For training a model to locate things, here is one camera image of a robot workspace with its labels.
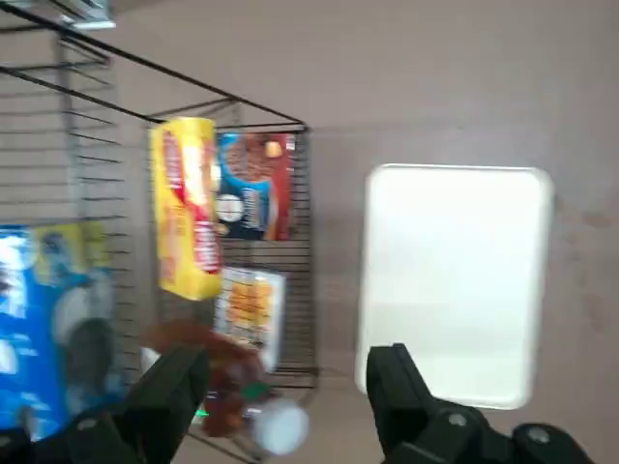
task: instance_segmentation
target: yellow box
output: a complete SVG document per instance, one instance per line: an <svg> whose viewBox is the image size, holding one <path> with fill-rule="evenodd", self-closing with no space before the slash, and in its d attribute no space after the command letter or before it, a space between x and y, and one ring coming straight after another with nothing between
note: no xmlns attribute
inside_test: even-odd
<svg viewBox="0 0 619 464"><path fill-rule="evenodd" d="M216 156L211 120L179 118L151 130L160 286L188 300L221 291Z"/></svg>

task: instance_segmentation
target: wire basket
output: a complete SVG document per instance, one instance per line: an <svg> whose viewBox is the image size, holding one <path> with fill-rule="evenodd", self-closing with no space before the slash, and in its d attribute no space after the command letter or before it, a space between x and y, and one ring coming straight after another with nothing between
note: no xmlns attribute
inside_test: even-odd
<svg viewBox="0 0 619 464"><path fill-rule="evenodd" d="M294 220L288 240L221 242L225 265L286 277L280 359L273 385L307 391L304 400L309 400L318 385L318 369L307 125L13 5L0 2L0 19L0 41L18 44L31 33L39 37L39 31L46 31L40 40L49 51L42 64L18 57L15 64L3 60L0 66L0 218L5 223L52 218L79 223L96 219L103 224L114 277L113 323L128 384L141 374L139 335L145 324L182 317L212 324L216 302L188 302L159 288L149 147L145 142L121 143L126 126L119 121L129 117L142 131L141 140L147 138L143 131L153 125L196 115L215 120L218 131L285 132L291 137ZM184 104L170 110L121 106L115 102L112 57L123 66L129 63L172 81L175 89L183 84L192 92L179 91ZM152 96L161 96L169 104L165 93L154 90ZM148 102L157 106L156 98ZM135 198L135 171L131 170L135 155L146 165L142 175L148 187L141 193L146 208ZM150 217L151 227L139 225L135 212L140 208L148 211L144 223ZM88 242L96 238L89 236L87 228L82 235L87 254ZM136 256L144 242L150 244L146 256ZM255 299L248 298L247 305L256 305Z"/></svg>

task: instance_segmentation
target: plastic bottle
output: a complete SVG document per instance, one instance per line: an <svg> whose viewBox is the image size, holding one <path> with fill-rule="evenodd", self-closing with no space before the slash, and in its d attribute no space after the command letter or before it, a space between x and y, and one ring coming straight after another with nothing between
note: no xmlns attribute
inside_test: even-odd
<svg viewBox="0 0 619 464"><path fill-rule="evenodd" d="M253 348L240 346L193 321L171 321L146 334L143 360L152 364L158 354L179 343L201 346L209 353L209 390L202 413L206 434L249 435L274 455L288 454L301 446L309 418L294 401L271 389Z"/></svg>

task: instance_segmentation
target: cereal box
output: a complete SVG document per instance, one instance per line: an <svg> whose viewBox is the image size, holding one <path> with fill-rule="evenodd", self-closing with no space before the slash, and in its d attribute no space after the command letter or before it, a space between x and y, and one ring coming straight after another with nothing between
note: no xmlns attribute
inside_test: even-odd
<svg viewBox="0 0 619 464"><path fill-rule="evenodd" d="M0 428L36 441L123 398L112 310L99 222L0 226Z"/></svg>
<svg viewBox="0 0 619 464"><path fill-rule="evenodd" d="M218 160L220 233L227 238L287 240L290 133L222 133Z"/></svg>
<svg viewBox="0 0 619 464"><path fill-rule="evenodd" d="M275 370L280 355L284 294L285 277L281 274L223 268L215 331L257 347L267 372Z"/></svg>
<svg viewBox="0 0 619 464"><path fill-rule="evenodd" d="M221 249L214 228L213 122L179 118L151 131L160 286L188 300L221 291Z"/></svg>

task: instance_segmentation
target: white tray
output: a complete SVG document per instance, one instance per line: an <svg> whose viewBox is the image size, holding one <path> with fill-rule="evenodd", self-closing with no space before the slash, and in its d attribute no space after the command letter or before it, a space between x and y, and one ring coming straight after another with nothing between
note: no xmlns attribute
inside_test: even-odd
<svg viewBox="0 0 619 464"><path fill-rule="evenodd" d="M537 169L386 164L368 177L356 380L401 342L435 396L531 391L552 201Z"/></svg>

